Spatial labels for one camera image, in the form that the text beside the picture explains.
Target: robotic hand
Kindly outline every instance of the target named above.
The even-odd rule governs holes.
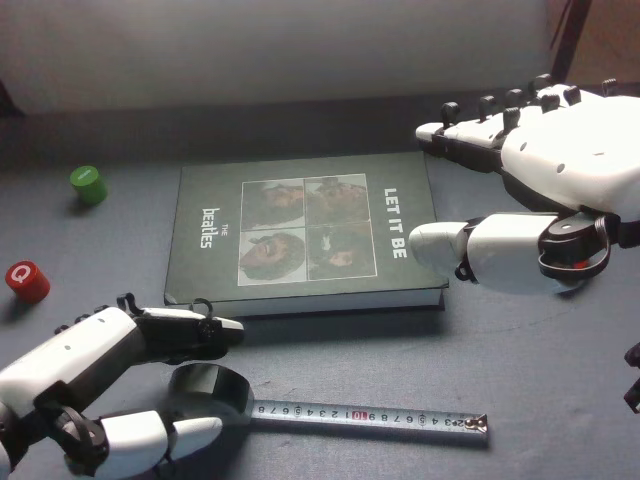
[[[95,478],[142,473],[209,445],[221,419],[185,403],[97,420],[81,413],[132,365],[214,360],[242,341],[242,324],[214,317],[209,302],[196,301],[208,306],[207,315],[138,308],[132,294],[122,295],[119,308],[79,317],[0,371],[0,479],[45,437],[64,450],[74,474]]]
[[[419,226],[409,237],[418,262],[500,291],[562,292],[604,270],[613,244],[640,245],[640,99],[616,95],[616,86],[603,82],[599,96],[542,75],[529,83],[528,100],[510,90],[495,113],[495,98],[482,97],[480,118],[464,122],[458,105],[445,103],[441,123],[416,130],[423,149],[499,173],[536,213]]]

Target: green bottle cap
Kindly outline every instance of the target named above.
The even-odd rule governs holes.
[[[76,168],[71,173],[71,185],[78,192],[80,200],[88,205],[97,205],[107,198],[107,186],[96,167],[89,165]]]

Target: portrait photo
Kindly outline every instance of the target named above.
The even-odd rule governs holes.
[[[305,225],[303,179],[242,183],[241,230]]]
[[[307,279],[304,228],[241,232],[239,250],[240,286]]]
[[[369,222],[307,228],[309,280],[376,275]]]
[[[306,178],[307,225],[335,225],[369,220],[364,174]]]

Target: book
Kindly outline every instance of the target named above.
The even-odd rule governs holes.
[[[422,153],[182,169],[166,304],[236,317],[438,306],[408,237],[434,222]]]

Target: red object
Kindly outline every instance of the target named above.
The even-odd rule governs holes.
[[[51,285],[38,266],[24,260],[9,267],[4,281],[18,297],[27,303],[38,303],[47,296]]]

